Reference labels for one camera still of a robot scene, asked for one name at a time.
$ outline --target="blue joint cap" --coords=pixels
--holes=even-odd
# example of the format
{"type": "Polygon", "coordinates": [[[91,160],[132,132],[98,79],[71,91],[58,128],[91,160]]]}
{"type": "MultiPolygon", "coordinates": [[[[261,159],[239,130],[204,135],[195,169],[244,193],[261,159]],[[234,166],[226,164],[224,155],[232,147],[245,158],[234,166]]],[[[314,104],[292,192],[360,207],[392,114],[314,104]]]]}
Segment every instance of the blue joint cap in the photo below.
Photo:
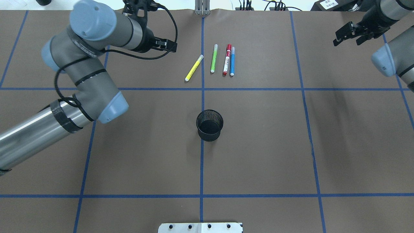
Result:
{"type": "Polygon", "coordinates": [[[105,107],[102,111],[101,115],[99,115],[98,120],[106,124],[113,119],[119,117],[120,115],[124,114],[129,108],[127,101],[125,100],[124,96],[121,92],[118,92],[116,96],[109,102],[109,104],[105,107]]]}
{"type": "Polygon", "coordinates": [[[53,60],[52,52],[51,52],[51,43],[54,37],[52,37],[42,48],[42,59],[48,65],[48,67],[52,68],[55,72],[59,70],[59,66],[56,64],[55,60],[53,60]]]}
{"type": "Polygon", "coordinates": [[[69,21],[78,36],[90,41],[108,38],[116,27],[114,10],[93,0],[77,2],[70,13],[69,21]]]}
{"type": "Polygon", "coordinates": [[[371,61],[383,75],[387,77],[395,75],[396,70],[394,58],[392,57],[388,43],[382,46],[371,56],[371,61]]]}

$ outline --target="metal plate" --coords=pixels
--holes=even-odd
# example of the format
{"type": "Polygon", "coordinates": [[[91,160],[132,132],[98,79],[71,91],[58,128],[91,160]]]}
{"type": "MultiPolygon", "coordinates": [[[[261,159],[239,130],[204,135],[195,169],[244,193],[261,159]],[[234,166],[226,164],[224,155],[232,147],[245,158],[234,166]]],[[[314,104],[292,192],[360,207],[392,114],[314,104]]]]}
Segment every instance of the metal plate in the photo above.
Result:
{"type": "Polygon", "coordinates": [[[242,223],[163,223],[158,233],[243,233],[242,223]]]}

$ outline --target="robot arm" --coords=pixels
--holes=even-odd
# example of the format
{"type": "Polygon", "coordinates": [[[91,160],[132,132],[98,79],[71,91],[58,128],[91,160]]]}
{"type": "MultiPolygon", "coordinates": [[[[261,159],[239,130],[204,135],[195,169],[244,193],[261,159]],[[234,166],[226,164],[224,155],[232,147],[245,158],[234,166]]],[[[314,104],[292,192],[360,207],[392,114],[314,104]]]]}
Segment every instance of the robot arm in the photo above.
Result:
{"type": "Polygon", "coordinates": [[[43,47],[45,63],[58,73],[64,70],[78,92],[0,134],[0,176],[90,122],[107,123],[127,111],[128,103],[97,59],[107,45],[140,53],[176,51],[176,41],[154,37],[147,28],[147,12],[164,6],[152,0],[124,3],[121,14],[93,0],[79,1],[70,13],[70,26],[43,47]],[[138,16],[139,10],[144,11],[143,17],[138,16]]]}
{"type": "Polygon", "coordinates": [[[348,22],[336,31],[334,45],[338,46],[344,40],[355,37],[359,37],[356,40],[358,45],[372,38],[376,39],[413,10],[413,0],[375,0],[375,4],[364,15],[361,22],[357,24],[348,22]]]}
{"type": "Polygon", "coordinates": [[[376,51],[371,60],[385,76],[395,74],[414,92],[414,26],[376,51]]]}

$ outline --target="yellow marker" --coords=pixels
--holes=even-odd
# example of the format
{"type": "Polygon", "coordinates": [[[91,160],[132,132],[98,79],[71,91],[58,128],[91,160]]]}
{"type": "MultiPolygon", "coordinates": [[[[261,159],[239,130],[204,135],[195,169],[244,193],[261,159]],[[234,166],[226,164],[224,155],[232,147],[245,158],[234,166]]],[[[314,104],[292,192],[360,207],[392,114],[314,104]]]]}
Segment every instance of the yellow marker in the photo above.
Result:
{"type": "Polygon", "coordinates": [[[200,57],[197,59],[195,64],[193,65],[193,68],[188,72],[185,81],[188,82],[191,78],[191,76],[194,74],[194,71],[197,69],[198,65],[200,64],[201,60],[203,60],[204,56],[201,54],[200,57]]]}

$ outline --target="red marker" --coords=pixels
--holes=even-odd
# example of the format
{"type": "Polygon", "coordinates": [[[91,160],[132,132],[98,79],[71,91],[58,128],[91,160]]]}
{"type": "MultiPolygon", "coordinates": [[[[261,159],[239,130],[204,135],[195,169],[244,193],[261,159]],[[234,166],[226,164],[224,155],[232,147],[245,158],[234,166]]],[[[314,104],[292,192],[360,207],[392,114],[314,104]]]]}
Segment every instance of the red marker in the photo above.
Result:
{"type": "Polygon", "coordinates": [[[224,69],[223,69],[224,76],[227,75],[227,70],[229,69],[230,52],[231,52],[231,44],[228,44],[227,51],[226,51],[226,60],[224,61],[224,69]]]}

